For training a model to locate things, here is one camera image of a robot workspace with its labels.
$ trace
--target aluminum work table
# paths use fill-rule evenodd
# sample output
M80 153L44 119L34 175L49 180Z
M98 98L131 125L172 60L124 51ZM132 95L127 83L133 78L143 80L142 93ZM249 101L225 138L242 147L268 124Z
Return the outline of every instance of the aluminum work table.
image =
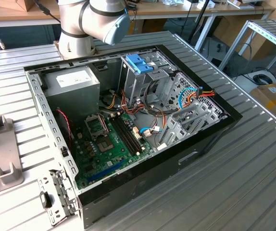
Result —
M189 167L90 227L91 231L276 230L276 118L170 32L126 36L100 53L163 44L243 118ZM0 230L50 230L37 178L58 169L23 66L60 60L53 45L0 51L0 114L14 120L24 182L0 192ZM81 230L72 216L55 230Z

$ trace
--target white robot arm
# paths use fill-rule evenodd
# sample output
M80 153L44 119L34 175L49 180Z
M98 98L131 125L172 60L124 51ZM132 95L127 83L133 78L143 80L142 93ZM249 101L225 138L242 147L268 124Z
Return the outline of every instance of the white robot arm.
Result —
M129 29L122 0L59 0L61 36L59 51L65 58L94 53L93 38L114 45Z

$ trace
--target ram slot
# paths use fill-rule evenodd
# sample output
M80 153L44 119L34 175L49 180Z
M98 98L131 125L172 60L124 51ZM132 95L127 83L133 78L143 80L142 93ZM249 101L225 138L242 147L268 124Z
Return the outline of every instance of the ram slot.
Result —
M111 124L131 154L136 154L137 152L142 151L140 144L136 141L133 134L128 130L127 126L124 124L123 119L119 117L114 118L112 119Z

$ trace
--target blue drive bay latch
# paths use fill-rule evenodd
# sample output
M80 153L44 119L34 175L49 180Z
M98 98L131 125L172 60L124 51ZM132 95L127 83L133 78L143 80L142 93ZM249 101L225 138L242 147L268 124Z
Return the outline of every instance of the blue drive bay latch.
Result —
M126 56L126 60L133 66L133 68L139 73L147 73L153 71L153 67L149 66L143 58L138 54L131 54Z

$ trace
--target green motherboard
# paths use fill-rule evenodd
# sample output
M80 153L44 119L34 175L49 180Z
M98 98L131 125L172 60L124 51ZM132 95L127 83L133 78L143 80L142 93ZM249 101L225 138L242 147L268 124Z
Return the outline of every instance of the green motherboard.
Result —
M143 138L136 140L142 149L139 153L129 151L128 146L125 145L125 132L127 132L127 136L130 132L134 137L133 121L128 114L120 115L119 122L124 123L122 126L127 129L122 129L122 132L111 118L103 119L102 122L105 123L109 133L100 135L96 139L92 138L90 130L96 132L102 129L101 122L98 120L88 123L90 130L83 123L79 128L72 131L75 138L72 145L72 155L75 157L79 169L76 177L79 189L85 188L153 153L151 145Z

